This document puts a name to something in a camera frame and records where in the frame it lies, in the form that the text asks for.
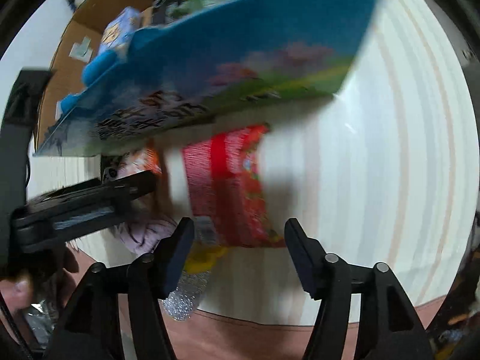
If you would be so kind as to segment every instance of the cardboard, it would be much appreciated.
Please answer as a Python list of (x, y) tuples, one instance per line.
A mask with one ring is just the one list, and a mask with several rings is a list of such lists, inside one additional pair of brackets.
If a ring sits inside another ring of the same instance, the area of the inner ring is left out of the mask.
[(35, 150), (42, 144), (47, 129), (55, 123), (57, 102), (69, 93), (84, 89), (81, 75), (86, 63), (69, 57), (74, 43), (81, 43), (85, 36), (90, 38), (94, 58), (104, 29), (125, 7), (131, 6), (142, 12), (151, 4), (152, 0), (85, 0), (74, 12), (50, 66), (55, 74), (39, 105)]

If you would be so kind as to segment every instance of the brown floor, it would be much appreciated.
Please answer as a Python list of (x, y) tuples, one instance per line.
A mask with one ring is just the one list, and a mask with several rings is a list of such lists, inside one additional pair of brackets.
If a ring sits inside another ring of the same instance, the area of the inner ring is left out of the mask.
[[(78, 282), (95, 261), (82, 251), (73, 251), (80, 266), (74, 275)], [(417, 307), (426, 327), (443, 302), (442, 298)], [(119, 296), (122, 330), (130, 335), (128, 303), (125, 295)], [(172, 346), (179, 360), (296, 360), (301, 359), (311, 326), (273, 326), (245, 322), (204, 311), (196, 311), (188, 321), (176, 322), (164, 316)], [(358, 324), (351, 323), (346, 335), (343, 360), (353, 358)]]

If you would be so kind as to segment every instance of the cartoon illustration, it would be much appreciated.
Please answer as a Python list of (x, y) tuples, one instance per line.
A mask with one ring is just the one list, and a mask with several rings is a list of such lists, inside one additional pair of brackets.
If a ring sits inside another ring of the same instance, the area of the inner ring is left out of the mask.
[(113, 26), (105, 30), (101, 42), (109, 47), (119, 36), (120, 26), (119, 23), (115, 23)]
[(138, 17), (136, 16), (132, 16), (130, 19), (130, 26), (133, 27), (133, 28), (138, 28), (139, 25), (140, 25), (140, 20)]
[(448, 359), (479, 326), (480, 246), (475, 245), (462, 260), (448, 295), (427, 329), (435, 360)]
[(221, 64), (217, 69), (219, 74), (209, 80), (213, 86), (230, 85), (244, 79), (258, 78), (256, 72), (239, 63)]
[(325, 61), (334, 52), (321, 45), (308, 46), (302, 42), (289, 44), (280, 50), (277, 56), (276, 69), (292, 77), (321, 71), (326, 68)]

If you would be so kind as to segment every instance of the finger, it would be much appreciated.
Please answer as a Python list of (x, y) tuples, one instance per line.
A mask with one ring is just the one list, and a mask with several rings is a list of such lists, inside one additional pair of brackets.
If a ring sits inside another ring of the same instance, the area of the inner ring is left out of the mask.
[(63, 268), (73, 274), (77, 274), (80, 271), (77, 259), (68, 247), (65, 248), (65, 254), (63, 256)]
[(16, 281), (0, 281), (0, 291), (11, 314), (27, 308), (33, 301), (32, 280), (25, 274)]
[(58, 283), (58, 303), (65, 307), (76, 287), (77, 285), (71, 274), (63, 271), (63, 277)]

